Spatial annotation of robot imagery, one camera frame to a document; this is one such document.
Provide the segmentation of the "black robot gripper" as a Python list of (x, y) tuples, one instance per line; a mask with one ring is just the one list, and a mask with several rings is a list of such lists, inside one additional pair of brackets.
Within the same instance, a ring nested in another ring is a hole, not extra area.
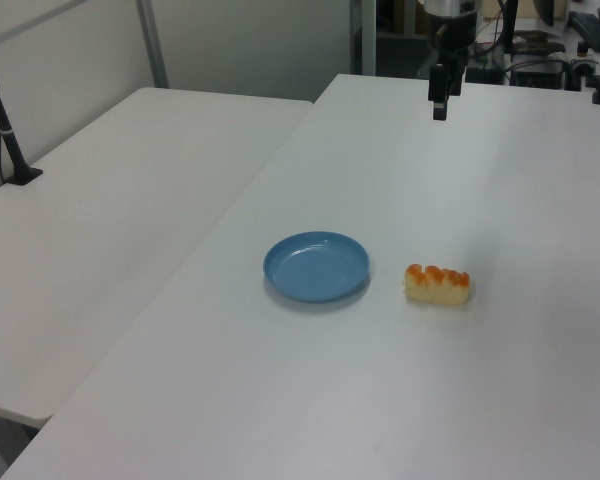
[(428, 100), (433, 104), (433, 119), (447, 118), (449, 65), (449, 95), (460, 96), (469, 49), (477, 32), (478, 13), (460, 16), (439, 16), (427, 13), (428, 43), (436, 51), (436, 63), (429, 71)]

